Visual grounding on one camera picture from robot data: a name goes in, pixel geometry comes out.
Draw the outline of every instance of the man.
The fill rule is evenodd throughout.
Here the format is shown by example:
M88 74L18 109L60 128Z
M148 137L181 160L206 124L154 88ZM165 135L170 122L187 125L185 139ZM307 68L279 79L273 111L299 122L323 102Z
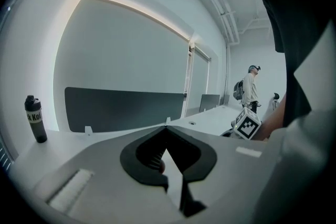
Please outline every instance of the man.
M243 107L251 109L254 113L257 113L258 94L255 83L255 77L258 75L258 69L256 66L250 66L248 73L243 81L243 98L241 104Z
M331 22L335 0L263 0L275 40L275 50L285 54L287 91L279 107L264 121L253 139L264 140L272 131L287 127L311 107L294 77Z

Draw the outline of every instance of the hair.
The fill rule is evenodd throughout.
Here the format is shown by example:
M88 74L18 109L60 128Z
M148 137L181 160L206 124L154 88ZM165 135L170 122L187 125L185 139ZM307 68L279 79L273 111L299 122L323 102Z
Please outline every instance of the hair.
M257 67L256 67L256 66L250 66L250 67L248 68L248 73L251 73L252 69L254 69L254 68L257 68Z

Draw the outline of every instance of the white desk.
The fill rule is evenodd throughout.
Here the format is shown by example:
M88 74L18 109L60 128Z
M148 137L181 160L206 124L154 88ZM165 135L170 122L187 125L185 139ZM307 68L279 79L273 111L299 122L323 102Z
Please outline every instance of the white desk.
M212 135L221 135L231 128L231 121L233 121L239 113L240 111L238 110L221 105L193 116L171 121L169 125L180 126Z
M56 170L88 146L147 128L149 127L93 135L46 130L48 140L42 144L34 141L27 145L12 165L9 176L22 187L32 189L42 177Z
M221 135L231 128L230 123L238 114L239 111L219 106L187 118L171 121L169 125ZM189 122L195 122L196 125L191 125ZM54 171L88 146L147 128L149 127L110 133L94 133L93 135L47 130L48 140L42 144L32 142L27 145L24 152L12 165L9 175L23 187L32 189L43 176Z

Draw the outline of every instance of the backpack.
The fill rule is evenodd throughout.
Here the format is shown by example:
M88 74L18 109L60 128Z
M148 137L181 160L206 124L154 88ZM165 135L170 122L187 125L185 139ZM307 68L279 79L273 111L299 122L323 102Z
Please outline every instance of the backpack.
M243 98L243 81L244 80L240 80L236 83L236 85L233 88L233 97L236 100L241 100Z

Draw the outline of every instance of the water bottle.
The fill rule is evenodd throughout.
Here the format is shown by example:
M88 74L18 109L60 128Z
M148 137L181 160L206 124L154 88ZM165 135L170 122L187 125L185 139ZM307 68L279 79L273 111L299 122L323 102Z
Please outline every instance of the water bottle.
M25 102L25 109L36 141L38 143L47 141L47 134L42 120L41 102L37 98L34 98L33 95L28 95Z

